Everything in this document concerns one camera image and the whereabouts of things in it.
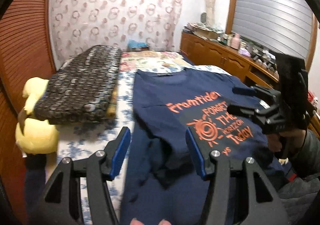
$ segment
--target gray roller blind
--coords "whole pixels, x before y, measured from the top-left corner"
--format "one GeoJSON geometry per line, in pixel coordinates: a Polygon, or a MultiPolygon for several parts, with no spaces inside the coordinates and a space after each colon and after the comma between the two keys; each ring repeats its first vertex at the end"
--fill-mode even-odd
{"type": "Polygon", "coordinates": [[[311,25],[305,0],[236,0],[232,31],[276,52],[306,58],[311,25]]]}

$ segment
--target pink thermos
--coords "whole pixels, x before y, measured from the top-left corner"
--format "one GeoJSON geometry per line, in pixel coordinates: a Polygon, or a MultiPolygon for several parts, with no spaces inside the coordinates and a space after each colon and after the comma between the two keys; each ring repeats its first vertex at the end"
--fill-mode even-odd
{"type": "Polygon", "coordinates": [[[231,42],[231,47],[234,49],[239,49],[240,46],[240,35],[239,34],[235,34],[234,38],[232,39],[231,42]]]}

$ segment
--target metal screw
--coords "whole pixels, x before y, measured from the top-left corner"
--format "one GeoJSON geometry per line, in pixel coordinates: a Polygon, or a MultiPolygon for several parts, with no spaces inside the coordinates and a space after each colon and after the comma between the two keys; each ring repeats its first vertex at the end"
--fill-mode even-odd
{"type": "Polygon", "coordinates": [[[64,164],[69,164],[70,161],[71,161],[71,158],[64,158],[64,159],[62,159],[62,163],[64,163],[64,164]]]}
{"type": "Polygon", "coordinates": [[[247,157],[245,160],[247,161],[248,164],[254,163],[254,159],[252,157],[247,157]]]}
{"type": "Polygon", "coordinates": [[[97,156],[97,157],[103,157],[104,154],[105,154],[105,153],[104,153],[103,150],[99,150],[99,151],[96,152],[96,156],[97,156]]]}
{"type": "Polygon", "coordinates": [[[213,151],[211,151],[211,156],[218,157],[218,156],[220,156],[220,152],[218,150],[213,150],[213,151]]]}

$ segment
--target wooden dresser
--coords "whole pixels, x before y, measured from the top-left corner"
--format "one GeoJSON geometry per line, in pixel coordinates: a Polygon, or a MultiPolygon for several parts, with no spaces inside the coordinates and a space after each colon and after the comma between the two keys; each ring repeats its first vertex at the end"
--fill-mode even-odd
{"type": "Polygon", "coordinates": [[[278,75],[256,64],[251,58],[239,55],[237,50],[204,40],[183,32],[180,51],[195,64],[216,65],[238,77],[246,85],[262,85],[276,88],[278,75]]]}

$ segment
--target brown wooden slat door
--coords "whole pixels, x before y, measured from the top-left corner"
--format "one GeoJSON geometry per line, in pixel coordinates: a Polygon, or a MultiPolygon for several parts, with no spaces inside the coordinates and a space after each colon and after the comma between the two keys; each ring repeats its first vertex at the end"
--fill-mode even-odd
{"type": "Polygon", "coordinates": [[[14,0],[0,20],[0,77],[16,112],[32,77],[55,73],[48,30],[49,0],[14,0]]]}
{"type": "Polygon", "coordinates": [[[0,175],[16,217],[26,223],[24,201],[25,166],[20,149],[15,145],[17,118],[0,82],[0,175]]]}

